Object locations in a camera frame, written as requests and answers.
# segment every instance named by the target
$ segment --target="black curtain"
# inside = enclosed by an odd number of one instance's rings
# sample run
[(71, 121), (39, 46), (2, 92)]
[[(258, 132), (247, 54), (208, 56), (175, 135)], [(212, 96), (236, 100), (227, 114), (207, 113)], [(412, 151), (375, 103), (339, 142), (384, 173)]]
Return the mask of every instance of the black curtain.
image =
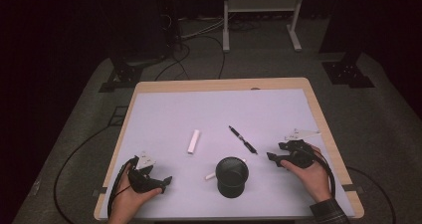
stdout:
[(420, 7), (421, 0), (337, 0), (319, 51), (346, 52), (357, 44), (422, 117)]

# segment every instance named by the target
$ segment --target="right hand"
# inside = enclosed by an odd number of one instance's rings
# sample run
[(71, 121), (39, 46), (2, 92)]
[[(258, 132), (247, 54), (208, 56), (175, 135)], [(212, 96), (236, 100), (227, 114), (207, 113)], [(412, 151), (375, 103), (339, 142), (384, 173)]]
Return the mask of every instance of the right hand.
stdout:
[[(311, 147), (320, 153), (319, 148), (312, 145)], [(294, 173), (301, 180), (305, 189), (316, 203), (326, 201), (331, 198), (328, 175), (326, 174), (325, 169), (318, 162), (314, 161), (311, 166), (305, 169), (297, 167), (287, 160), (282, 160), (280, 164), (287, 170)]]

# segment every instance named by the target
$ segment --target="left hand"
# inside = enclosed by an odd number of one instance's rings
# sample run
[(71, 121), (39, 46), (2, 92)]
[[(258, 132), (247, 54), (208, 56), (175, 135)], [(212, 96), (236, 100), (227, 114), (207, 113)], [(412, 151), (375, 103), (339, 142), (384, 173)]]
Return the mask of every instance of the left hand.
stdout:
[(129, 164), (121, 176), (116, 193), (120, 193), (112, 204), (111, 214), (108, 219), (109, 224), (125, 224), (129, 222), (136, 214), (137, 210), (148, 200), (161, 193), (161, 188), (155, 188), (145, 193), (135, 192), (131, 186), (127, 173), (130, 169)]

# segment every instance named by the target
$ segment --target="white marker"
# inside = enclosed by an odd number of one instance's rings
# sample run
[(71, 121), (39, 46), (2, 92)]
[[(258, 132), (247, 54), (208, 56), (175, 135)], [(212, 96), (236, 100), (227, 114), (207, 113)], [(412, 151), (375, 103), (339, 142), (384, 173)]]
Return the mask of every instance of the white marker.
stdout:
[(187, 149), (187, 153), (193, 154), (193, 150), (195, 149), (196, 142), (198, 141), (198, 138), (199, 138), (199, 133), (200, 132), (198, 129), (195, 129), (193, 131), (192, 139), (190, 139), (190, 144), (189, 144), (189, 148)]
[(213, 177), (215, 177), (215, 172), (206, 175), (205, 180), (211, 179)]

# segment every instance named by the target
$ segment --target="sleeve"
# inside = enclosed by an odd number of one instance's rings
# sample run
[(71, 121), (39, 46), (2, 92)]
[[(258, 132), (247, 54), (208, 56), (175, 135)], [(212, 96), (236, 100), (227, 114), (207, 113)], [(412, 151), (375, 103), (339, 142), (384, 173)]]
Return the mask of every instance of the sleeve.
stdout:
[(350, 223), (337, 201), (333, 198), (311, 206), (317, 224)]

